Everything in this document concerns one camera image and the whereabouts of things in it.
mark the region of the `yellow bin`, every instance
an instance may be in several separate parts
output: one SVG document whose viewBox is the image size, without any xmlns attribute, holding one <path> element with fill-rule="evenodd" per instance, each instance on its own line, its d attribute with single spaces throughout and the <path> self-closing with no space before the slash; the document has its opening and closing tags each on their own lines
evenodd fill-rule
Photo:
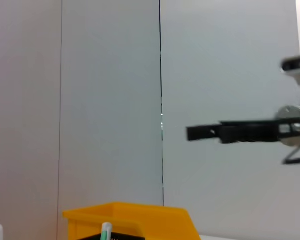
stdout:
<svg viewBox="0 0 300 240">
<path fill-rule="evenodd" d="M 100 239 L 105 222 L 112 223 L 113 240 L 200 240 L 181 208 L 114 202 L 64 211 L 63 216 L 69 240 Z"/>
</svg>

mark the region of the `gray wall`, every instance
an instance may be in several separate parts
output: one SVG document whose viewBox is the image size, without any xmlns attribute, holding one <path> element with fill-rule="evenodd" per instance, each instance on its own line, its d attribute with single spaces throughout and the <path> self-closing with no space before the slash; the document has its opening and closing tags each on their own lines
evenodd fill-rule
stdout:
<svg viewBox="0 0 300 240">
<path fill-rule="evenodd" d="M 63 0 L 60 212 L 162 205 L 159 27 L 157 0 Z"/>
<path fill-rule="evenodd" d="M 0 223 L 57 238 L 61 0 L 0 0 Z"/>
<path fill-rule="evenodd" d="M 300 103 L 283 57 L 299 53 L 293 0 L 162 0 L 164 203 L 204 235 L 300 240 L 300 166 L 280 143 L 188 143 L 185 127 L 272 118 Z"/>
</svg>

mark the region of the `camera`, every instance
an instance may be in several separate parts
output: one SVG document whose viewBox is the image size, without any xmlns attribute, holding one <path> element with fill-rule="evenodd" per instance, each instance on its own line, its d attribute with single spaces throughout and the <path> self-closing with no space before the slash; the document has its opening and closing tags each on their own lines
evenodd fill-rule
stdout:
<svg viewBox="0 0 300 240">
<path fill-rule="evenodd" d="M 300 55 L 285 58 L 282 60 L 280 67 L 284 74 L 293 77 L 300 85 Z"/>
</svg>

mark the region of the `green object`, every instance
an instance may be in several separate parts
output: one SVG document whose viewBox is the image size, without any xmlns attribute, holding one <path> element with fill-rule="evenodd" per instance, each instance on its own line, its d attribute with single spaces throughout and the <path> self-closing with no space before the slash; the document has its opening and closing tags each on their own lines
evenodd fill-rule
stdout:
<svg viewBox="0 0 300 240">
<path fill-rule="evenodd" d="M 108 236 L 108 232 L 107 231 L 103 231 L 101 233 L 101 240 L 107 240 L 107 236 Z"/>
</svg>

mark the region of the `white table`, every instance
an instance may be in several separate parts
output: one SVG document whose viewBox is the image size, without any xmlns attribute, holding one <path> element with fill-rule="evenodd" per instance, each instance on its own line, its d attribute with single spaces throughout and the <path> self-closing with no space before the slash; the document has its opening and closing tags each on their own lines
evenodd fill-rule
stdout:
<svg viewBox="0 0 300 240">
<path fill-rule="evenodd" d="M 219 237 L 212 237 L 212 236 L 200 236 L 201 240 L 231 240 L 227 238 L 219 238 Z"/>
</svg>

